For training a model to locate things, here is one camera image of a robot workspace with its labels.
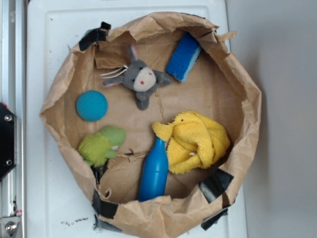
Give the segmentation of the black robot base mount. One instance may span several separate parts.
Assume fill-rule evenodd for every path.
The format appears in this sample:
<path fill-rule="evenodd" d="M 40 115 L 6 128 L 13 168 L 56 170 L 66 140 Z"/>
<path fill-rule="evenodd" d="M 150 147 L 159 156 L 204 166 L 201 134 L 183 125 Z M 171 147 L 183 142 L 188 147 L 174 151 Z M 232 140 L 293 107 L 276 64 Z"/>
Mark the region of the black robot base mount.
<path fill-rule="evenodd" d="M 0 181 L 17 164 L 17 118 L 7 107 L 0 103 Z"/>

